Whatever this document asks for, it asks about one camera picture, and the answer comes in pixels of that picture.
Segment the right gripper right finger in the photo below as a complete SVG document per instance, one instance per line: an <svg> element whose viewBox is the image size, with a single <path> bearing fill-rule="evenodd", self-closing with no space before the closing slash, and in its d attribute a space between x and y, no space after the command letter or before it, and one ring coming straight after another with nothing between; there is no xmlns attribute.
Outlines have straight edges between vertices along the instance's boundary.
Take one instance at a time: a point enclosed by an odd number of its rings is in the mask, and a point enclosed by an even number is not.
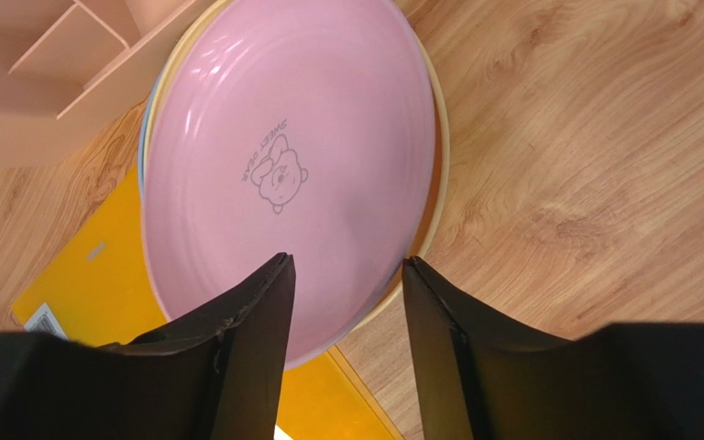
<svg viewBox="0 0 704 440"><path fill-rule="evenodd" d="M614 323L568 340L424 260L401 271L428 439L704 439L704 323Z"/></svg>

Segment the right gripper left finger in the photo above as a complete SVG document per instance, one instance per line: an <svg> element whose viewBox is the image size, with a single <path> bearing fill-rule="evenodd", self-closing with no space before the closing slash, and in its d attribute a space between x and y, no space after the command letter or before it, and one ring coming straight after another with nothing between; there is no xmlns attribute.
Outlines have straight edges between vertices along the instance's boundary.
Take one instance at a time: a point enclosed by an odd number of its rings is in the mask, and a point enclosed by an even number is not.
<svg viewBox="0 0 704 440"><path fill-rule="evenodd" d="M0 333L0 439L271 439L296 271L280 253L127 344Z"/></svg>

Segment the blue plate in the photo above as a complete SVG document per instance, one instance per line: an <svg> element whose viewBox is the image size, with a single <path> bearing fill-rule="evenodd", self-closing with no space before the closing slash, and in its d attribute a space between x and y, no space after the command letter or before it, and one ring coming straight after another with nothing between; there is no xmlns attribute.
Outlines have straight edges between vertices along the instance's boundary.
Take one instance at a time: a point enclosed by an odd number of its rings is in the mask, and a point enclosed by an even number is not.
<svg viewBox="0 0 704 440"><path fill-rule="evenodd" d="M145 107L144 115L141 121L138 147L137 147L137 183L140 199L143 199L145 192L145 162L146 162L146 144L147 144L147 134L149 133L149 116L151 115L151 107L155 95L157 93L158 86L160 84L162 73L160 73L151 89L148 96L147 104Z"/></svg>

